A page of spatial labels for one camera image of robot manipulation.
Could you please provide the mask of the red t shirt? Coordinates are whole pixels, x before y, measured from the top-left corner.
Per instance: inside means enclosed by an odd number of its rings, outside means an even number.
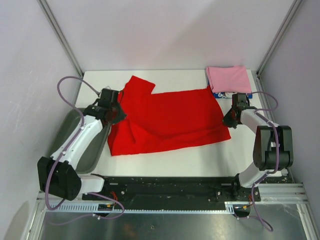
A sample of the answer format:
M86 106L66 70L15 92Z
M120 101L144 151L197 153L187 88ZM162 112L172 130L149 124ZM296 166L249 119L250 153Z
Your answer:
M149 154L231 139L209 87L153 93L156 85L132 76L120 95L126 118L111 128L112 156Z

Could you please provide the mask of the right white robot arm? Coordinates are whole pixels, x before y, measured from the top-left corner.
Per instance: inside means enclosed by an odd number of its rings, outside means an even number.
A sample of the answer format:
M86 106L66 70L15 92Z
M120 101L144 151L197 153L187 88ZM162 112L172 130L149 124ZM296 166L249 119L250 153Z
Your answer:
M237 201L248 196L248 188L257 187L265 178L291 167L294 162L291 127L274 123L260 111L271 110L252 106L247 93L234 93L231 108L222 120L228 128L243 125L255 134L252 163L235 176L230 188L231 196Z

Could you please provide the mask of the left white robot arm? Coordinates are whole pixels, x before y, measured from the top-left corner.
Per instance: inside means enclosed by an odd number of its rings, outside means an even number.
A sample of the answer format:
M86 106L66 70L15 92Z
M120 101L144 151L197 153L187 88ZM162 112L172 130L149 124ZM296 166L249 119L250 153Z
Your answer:
M65 142L50 157L41 157L37 163L40 189L49 195L72 201L79 194L93 194L100 200L110 196L111 188L101 176L78 174L77 166L94 138L110 125L126 118L119 91L102 89L93 104L78 110L80 121Z

